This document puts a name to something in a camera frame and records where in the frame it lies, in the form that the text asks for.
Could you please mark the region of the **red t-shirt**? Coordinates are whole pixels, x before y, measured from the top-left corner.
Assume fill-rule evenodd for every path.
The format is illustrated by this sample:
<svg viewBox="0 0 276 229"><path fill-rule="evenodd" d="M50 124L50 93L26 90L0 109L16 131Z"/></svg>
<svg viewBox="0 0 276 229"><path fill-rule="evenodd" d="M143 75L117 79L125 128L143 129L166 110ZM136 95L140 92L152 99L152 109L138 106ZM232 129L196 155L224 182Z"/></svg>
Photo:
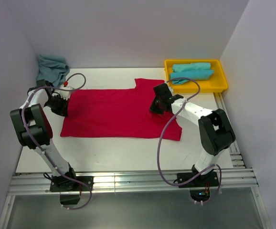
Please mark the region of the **red t-shirt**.
<svg viewBox="0 0 276 229"><path fill-rule="evenodd" d="M71 94L61 137L159 138L172 118L150 112L153 88L163 80L135 79L132 89L87 89Z"/></svg>

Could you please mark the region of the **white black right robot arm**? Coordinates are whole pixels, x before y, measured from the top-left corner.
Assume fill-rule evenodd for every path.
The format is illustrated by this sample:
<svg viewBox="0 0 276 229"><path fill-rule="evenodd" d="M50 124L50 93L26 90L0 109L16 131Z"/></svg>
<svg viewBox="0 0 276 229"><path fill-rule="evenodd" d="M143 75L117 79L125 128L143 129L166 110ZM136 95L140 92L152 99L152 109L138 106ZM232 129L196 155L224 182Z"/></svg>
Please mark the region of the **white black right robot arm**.
<svg viewBox="0 0 276 229"><path fill-rule="evenodd" d="M235 133L223 109L211 110L190 102L197 95L184 98L176 94L172 95L168 85L162 83L153 88L155 98L150 111L159 115L172 114L172 118L165 124L157 148L157 167L160 167L160 146L166 130L172 121L182 117L199 128L202 152L199 159L193 165L192 181L197 186L202 186L208 181L208 173L215 166L222 152L230 147L236 140Z"/></svg>

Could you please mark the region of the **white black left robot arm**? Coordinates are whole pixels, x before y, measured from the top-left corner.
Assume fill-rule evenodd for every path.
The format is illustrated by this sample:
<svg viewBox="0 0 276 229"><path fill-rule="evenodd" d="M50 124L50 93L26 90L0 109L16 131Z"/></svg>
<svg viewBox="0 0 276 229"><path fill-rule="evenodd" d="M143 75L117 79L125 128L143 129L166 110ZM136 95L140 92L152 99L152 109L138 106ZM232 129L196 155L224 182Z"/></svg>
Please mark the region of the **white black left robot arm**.
<svg viewBox="0 0 276 229"><path fill-rule="evenodd" d="M37 152L50 168L52 179L61 179L66 190L74 190L78 186L78 178L54 145L53 131L43 108L47 106L53 113L67 117L70 95L74 90L67 83L55 88L50 82L40 80L36 87L28 90L24 104L10 112L20 144Z"/></svg>

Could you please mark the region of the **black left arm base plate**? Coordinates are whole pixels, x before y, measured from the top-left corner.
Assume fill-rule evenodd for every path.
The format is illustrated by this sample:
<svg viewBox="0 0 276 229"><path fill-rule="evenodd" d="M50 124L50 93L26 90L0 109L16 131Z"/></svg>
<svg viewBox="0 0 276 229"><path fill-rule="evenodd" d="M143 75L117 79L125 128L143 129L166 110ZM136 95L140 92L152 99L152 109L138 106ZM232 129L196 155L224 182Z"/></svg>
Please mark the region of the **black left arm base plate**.
<svg viewBox="0 0 276 229"><path fill-rule="evenodd" d="M89 189L93 188L93 176L78 176L75 179L86 184L88 188L80 183L66 179L63 176L59 176L52 177L50 192L89 191Z"/></svg>

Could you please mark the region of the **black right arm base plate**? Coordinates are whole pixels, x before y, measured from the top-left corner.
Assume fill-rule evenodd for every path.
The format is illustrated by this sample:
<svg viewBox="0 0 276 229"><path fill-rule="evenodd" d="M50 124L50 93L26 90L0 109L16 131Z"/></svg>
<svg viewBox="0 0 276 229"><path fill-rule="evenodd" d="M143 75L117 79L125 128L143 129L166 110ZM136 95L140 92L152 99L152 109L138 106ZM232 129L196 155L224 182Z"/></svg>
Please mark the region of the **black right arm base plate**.
<svg viewBox="0 0 276 229"><path fill-rule="evenodd" d="M184 183L194 176L193 172L177 173L177 179L175 182L178 184ZM192 188L192 187L217 187L219 186L219 178L215 171L212 171L206 175L200 175L190 183L179 186L179 188Z"/></svg>

